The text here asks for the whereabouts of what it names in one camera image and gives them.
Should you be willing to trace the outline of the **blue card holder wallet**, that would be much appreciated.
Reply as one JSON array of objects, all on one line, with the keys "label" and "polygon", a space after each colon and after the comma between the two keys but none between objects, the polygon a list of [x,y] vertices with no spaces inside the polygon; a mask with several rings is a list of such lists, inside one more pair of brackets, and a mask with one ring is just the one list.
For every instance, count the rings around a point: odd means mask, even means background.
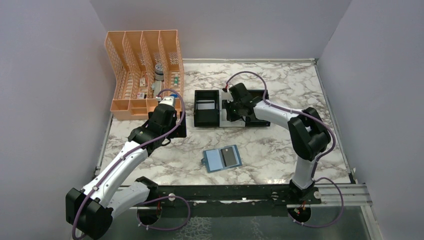
[{"label": "blue card holder wallet", "polygon": [[[238,158],[238,164],[230,167],[225,167],[223,157],[221,154],[221,149],[233,147],[234,152]],[[242,159],[238,150],[238,147],[233,144],[221,148],[204,150],[202,153],[202,159],[200,160],[201,164],[205,166],[208,173],[223,171],[231,168],[236,168],[242,166]]]}]

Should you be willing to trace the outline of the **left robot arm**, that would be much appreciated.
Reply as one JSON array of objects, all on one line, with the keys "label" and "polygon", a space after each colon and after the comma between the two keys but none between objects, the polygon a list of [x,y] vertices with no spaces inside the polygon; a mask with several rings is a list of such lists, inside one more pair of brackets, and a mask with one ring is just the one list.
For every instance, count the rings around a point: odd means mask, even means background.
[{"label": "left robot arm", "polygon": [[98,176],[80,189],[69,190],[65,196],[65,219],[72,226],[72,239],[97,240],[126,209],[137,203],[147,206],[155,203],[157,191],[143,183],[118,189],[154,150],[165,146],[165,140],[187,136],[185,121],[185,104],[177,111],[174,103],[163,99],[147,121],[130,132],[120,152]]}]

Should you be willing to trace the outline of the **silver crest card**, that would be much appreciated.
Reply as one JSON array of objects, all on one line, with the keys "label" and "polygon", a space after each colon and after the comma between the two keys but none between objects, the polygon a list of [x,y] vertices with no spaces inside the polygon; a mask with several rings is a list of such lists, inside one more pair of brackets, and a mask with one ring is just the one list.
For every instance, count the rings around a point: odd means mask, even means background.
[{"label": "silver crest card", "polygon": [[213,100],[200,100],[196,102],[197,110],[214,110],[216,103]]}]

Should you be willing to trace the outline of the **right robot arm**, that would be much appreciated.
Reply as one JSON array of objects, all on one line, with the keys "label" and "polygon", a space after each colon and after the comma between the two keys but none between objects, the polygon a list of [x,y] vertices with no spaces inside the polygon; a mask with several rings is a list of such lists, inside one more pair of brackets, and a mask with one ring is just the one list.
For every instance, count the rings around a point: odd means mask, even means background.
[{"label": "right robot arm", "polygon": [[297,154],[294,175],[289,181],[289,199],[300,204],[312,191],[314,175],[320,158],[331,142],[330,131],[324,126],[317,110],[309,107],[297,110],[271,103],[266,95],[253,96],[243,83],[226,86],[223,107],[229,122],[251,119],[276,124],[289,131],[292,148]]}]

